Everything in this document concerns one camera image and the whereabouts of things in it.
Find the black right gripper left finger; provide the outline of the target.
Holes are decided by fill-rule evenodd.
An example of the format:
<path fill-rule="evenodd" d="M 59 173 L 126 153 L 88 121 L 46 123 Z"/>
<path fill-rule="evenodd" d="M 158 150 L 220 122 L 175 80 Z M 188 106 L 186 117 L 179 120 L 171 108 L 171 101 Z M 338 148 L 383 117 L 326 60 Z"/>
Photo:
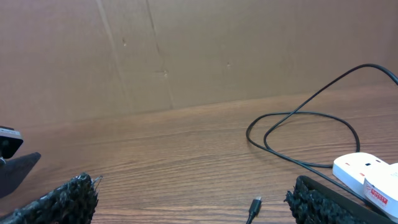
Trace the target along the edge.
<path fill-rule="evenodd" d="M 102 176 L 87 173 L 1 217 L 1 224 L 90 224 L 98 204 L 97 186 Z"/>

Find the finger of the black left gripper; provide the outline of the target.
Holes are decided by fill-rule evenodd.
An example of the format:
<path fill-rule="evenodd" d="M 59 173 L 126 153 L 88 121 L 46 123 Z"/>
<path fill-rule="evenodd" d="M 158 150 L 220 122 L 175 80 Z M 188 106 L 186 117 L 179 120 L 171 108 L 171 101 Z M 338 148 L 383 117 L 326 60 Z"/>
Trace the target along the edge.
<path fill-rule="evenodd" d="M 34 152 L 1 164 L 1 198 L 18 188 L 40 158 L 41 154 Z"/>

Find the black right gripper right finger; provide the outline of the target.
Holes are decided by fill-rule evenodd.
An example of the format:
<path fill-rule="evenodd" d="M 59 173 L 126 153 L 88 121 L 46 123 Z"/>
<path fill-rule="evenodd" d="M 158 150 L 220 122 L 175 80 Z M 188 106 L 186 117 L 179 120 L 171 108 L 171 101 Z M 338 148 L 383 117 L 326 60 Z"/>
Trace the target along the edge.
<path fill-rule="evenodd" d="M 297 177 L 285 201 L 297 224 L 394 224 L 305 175 Z"/>

